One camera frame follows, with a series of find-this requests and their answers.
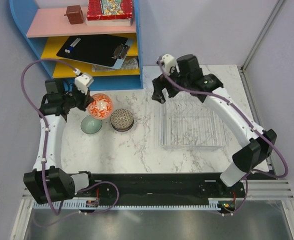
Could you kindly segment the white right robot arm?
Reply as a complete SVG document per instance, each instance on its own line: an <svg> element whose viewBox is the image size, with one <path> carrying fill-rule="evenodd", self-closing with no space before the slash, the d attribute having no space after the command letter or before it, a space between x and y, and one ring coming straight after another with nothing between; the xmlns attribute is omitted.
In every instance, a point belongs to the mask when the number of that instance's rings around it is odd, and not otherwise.
<svg viewBox="0 0 294 240"><path fill-rule="evenodd" d="M215 112L236 137L241 149L232 156L232 163L221 173L216 192L227 197L234 184L245 177L272 152L277 135L258 125L234 103L223 83L212 73L203 74L197 57L187 54L174 58L165 54L158 58L161 75L153 79L152 100L165 103L163 90L173 98L179 92L187 92Z"/></svg>

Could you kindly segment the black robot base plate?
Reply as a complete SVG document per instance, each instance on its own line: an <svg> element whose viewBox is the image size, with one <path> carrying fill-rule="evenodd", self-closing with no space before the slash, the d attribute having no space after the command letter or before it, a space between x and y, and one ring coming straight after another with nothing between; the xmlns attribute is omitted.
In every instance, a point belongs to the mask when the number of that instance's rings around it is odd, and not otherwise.
<svg viewBox="0 0 294 240"><path fill-rule="evenodd" d="M119 193L119 202L142 197L192 197L239 199L245 196L244 184L240 181L232 187L225 186L220 173L89 173L89 185L103 183L99 198L112 200Z"/></svg>

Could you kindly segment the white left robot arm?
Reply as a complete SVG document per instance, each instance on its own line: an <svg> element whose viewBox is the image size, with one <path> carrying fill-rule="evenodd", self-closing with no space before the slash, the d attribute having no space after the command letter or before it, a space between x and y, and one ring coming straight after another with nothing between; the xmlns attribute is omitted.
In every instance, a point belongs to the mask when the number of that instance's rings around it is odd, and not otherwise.
<svg viewBox="0 0 294 240"><path fill-rule="evenodd" d="M86 197L96 193L96 183L89 180L89 173L67 174L62 170L62 137L67 115L73 108L85 111L93 98L89 86L93 78L81 75L75 78L70 91L62 79L45 82L47 93L37 108L41 135L36 162L31 172L25 173L23 182L35 201L42 205L72 199L77 192Z"/></svg>

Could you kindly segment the white wire dish rack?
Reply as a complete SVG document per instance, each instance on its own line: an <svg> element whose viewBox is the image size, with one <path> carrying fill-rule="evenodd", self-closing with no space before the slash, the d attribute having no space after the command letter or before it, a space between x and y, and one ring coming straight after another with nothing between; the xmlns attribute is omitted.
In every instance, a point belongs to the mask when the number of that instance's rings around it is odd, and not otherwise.
<svg viewBox="0 0 294 240"><path fill-rule="evenodd" d="M180 92L155 107L155 130L160 147L166 150L217 150L226 147L225 126L210 108L187 92Z"/></svg>

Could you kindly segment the orange white patterned bowl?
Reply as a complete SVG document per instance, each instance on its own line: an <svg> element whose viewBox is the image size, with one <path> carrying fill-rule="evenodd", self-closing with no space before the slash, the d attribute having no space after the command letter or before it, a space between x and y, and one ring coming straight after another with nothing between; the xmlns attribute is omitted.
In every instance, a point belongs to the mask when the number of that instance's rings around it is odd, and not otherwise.
<svg viewBox="0 0 294 240"><path fill-rule="evenodd" d="M104 93L96 93L91 97L93 102L87 107L89 114L99 120L110 117L113 112L112 99Z"/></svg>

